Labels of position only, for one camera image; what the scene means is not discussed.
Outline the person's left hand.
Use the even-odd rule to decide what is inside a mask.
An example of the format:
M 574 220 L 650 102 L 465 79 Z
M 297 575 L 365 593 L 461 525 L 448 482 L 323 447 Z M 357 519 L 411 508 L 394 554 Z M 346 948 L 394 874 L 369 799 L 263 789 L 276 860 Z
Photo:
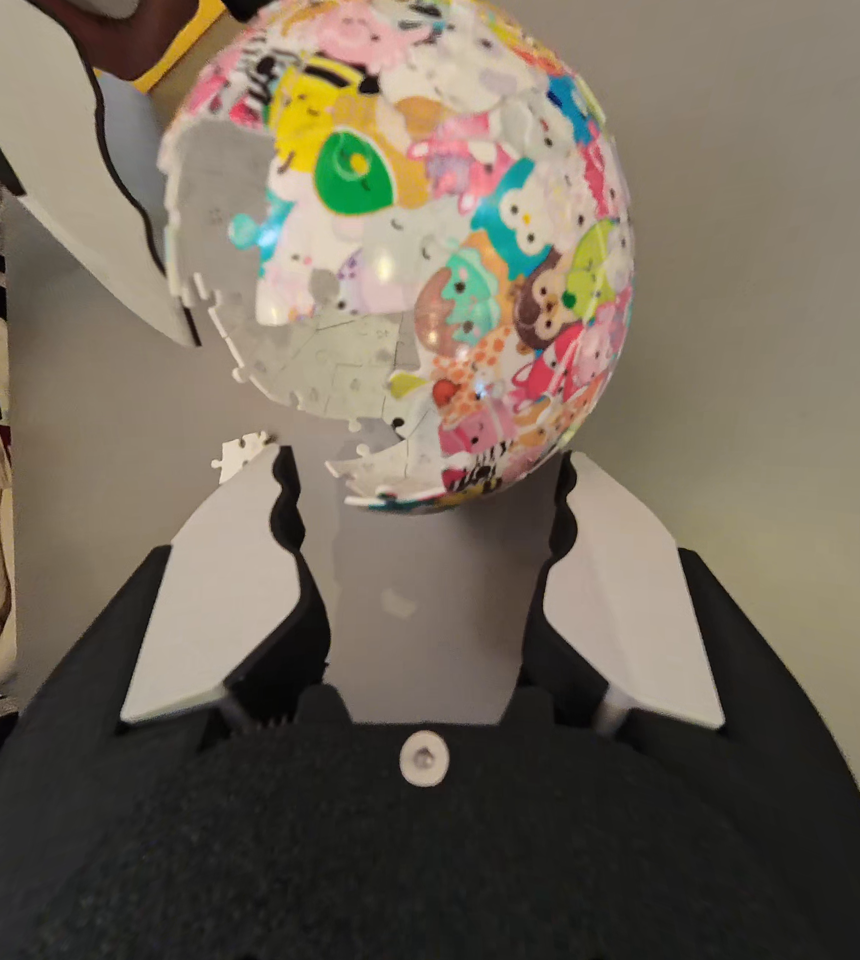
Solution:
M 128 17 L 116 18 L 68 1 L 35 4 L 67 30 L 88 66 L 127 82 L 159 63 L 199 6 L 198 1 L 141 1 Z

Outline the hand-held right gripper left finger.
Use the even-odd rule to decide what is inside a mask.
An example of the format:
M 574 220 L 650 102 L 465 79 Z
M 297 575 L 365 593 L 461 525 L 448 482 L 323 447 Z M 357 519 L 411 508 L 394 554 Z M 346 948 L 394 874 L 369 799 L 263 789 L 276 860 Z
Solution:
M 174 536 L 121 709 L 124 724 L 218 709 L 290 718 L 320 684 L 331 630 L 302 554 L 292 448 L 270 444 Z

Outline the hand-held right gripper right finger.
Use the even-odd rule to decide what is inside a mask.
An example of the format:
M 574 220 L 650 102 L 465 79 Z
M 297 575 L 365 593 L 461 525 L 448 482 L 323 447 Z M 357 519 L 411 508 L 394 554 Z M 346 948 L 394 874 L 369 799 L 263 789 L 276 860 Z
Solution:
M 560 462 L 549 558 L 522 645 L 522 676 L 556 720 L 614 735 L 642 711 L 724 726 L 676 541 L 585 454 Z

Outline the colourful puzzle ball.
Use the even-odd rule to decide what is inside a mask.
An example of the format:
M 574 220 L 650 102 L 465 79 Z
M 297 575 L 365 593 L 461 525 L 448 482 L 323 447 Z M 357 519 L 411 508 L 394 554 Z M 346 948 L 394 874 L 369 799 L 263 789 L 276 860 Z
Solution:
M 428 513 L 564 449 L 628 333 L 634 236 L 604 112 L 490 2 L 271 2 L 158 155 L 167 275 L 234 378 L 396 443 L 327 463 Z

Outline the colourful puzzle piece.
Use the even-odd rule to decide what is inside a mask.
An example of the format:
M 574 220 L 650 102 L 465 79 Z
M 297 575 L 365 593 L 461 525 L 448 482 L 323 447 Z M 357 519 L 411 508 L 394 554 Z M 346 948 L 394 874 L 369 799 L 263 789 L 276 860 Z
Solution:
M 263 450 L 276 443 L 276 436 L 265 430 L 245 433 L 238 438 L 225 440 L 220 446 L 219 457 L 211 462 L 211 468 L 219 473 L 219 485 L 228 482 Z

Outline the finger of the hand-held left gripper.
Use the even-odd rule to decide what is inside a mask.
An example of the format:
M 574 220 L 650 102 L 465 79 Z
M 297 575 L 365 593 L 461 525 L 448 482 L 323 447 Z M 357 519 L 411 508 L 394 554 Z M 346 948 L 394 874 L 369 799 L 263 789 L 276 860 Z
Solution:
M 142 202 L 121 176 L 105 107 L 67 30 L 33 2 L 0 2 L 0 147 L 26 190 L 16 198 L 135 316 L 196 347 L 157 243 L 162 198 Z

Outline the yellow box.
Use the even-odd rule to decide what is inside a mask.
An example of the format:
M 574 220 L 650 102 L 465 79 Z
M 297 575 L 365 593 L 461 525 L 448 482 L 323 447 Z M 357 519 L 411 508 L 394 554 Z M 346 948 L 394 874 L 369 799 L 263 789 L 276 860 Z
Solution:
M 195 16 L 175 36 L 159 61 L 130 83 L 142 93 L 149 93 L 189 54 L 208 30 L 226 13 L 222 1 L 200 1 Z

